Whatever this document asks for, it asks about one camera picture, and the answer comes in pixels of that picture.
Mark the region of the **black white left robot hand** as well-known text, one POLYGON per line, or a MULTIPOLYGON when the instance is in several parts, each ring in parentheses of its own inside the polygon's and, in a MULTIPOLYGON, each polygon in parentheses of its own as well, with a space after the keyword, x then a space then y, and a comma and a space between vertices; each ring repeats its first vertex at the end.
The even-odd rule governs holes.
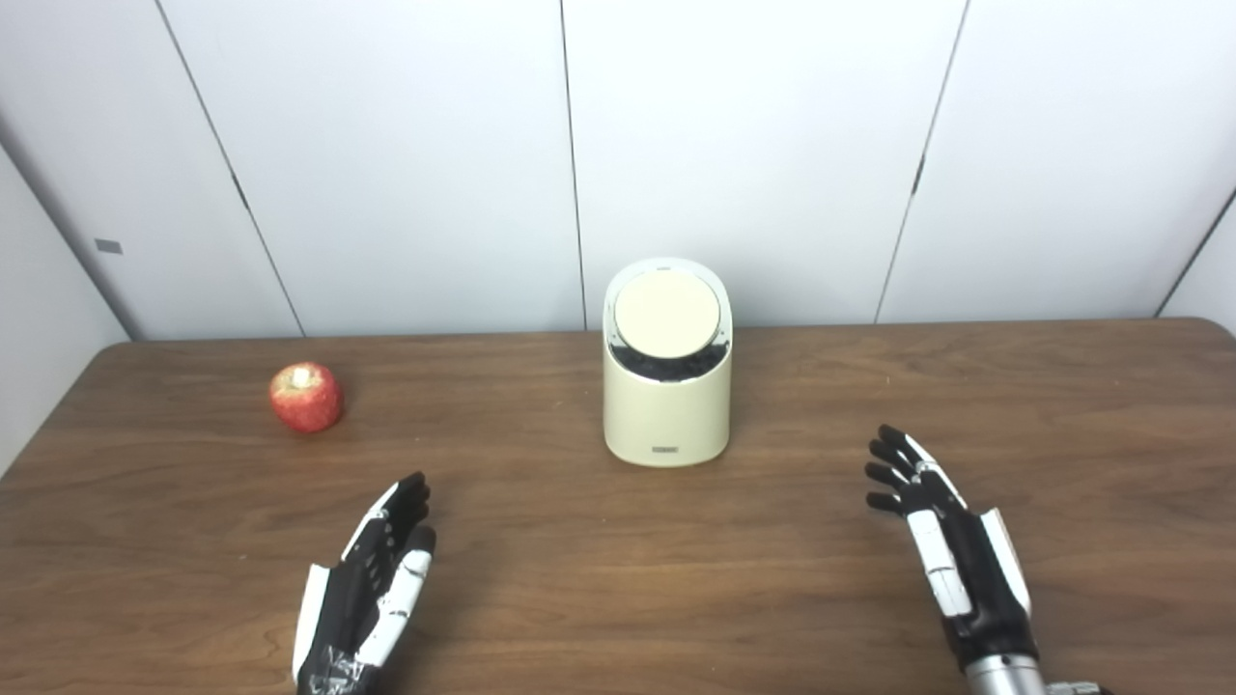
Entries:
POLYGON ((430 488, 414 472, 358 519, 332 566, 309 569, 295 622, 292 676, 299 694, 376 694, 433 563, 430 488))

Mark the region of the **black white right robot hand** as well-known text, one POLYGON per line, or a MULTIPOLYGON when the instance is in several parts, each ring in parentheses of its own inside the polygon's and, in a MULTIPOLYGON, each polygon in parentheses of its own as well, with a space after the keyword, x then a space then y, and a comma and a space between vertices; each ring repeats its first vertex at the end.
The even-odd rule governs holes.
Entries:
POLYGON ((887 490, 868 493, 866 505, 908 523, 958 668, 988 658, 1038 659, 1023 568, 1000 511, 970 510, 908 432, 879 425, 869 453, 864 472, 887 490))

